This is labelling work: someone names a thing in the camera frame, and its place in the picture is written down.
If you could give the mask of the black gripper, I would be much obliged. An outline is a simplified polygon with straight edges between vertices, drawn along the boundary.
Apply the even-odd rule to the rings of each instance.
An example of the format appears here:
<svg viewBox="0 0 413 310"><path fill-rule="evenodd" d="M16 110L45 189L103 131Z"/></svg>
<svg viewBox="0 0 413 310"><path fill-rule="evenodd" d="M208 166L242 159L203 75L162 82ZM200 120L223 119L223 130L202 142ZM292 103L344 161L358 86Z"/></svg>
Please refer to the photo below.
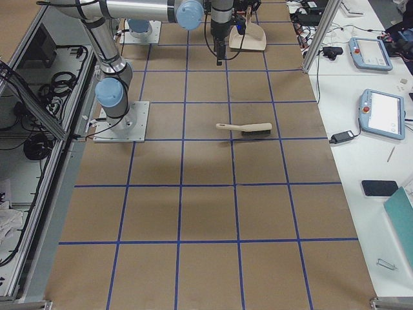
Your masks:
<svg viewBox="0 0 413 310"><path fill-rule="evenodd" d="M226 44L225 38L230 35L230 28L235 26L238 34L244 35L246 30L245 22L211 22L210 32L214 39L214 50L216 52L216 65L221 66L225 60Z"/></svg>
<svg viewBox="0 0 413 310"><path fill-rule="evenodd" d="M246 12L248 7L252 12L256 12L261 5L261 0L234 0L234 10L236 12Z"/></svg>

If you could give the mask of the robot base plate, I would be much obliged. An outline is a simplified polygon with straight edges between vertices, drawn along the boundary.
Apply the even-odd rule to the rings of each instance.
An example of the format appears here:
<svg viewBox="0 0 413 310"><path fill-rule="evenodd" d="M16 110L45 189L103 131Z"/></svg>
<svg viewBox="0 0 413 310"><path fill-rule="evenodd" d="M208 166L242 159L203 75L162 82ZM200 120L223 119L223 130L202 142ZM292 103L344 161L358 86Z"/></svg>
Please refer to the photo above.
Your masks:
<svg viewBox="0 0 413 310"><path fill-rule="evenodd" d="M109 118L97 124L96 143L143 143L146 136L150 102L130 101L128 114L114 127L115 119Z"/></svg>

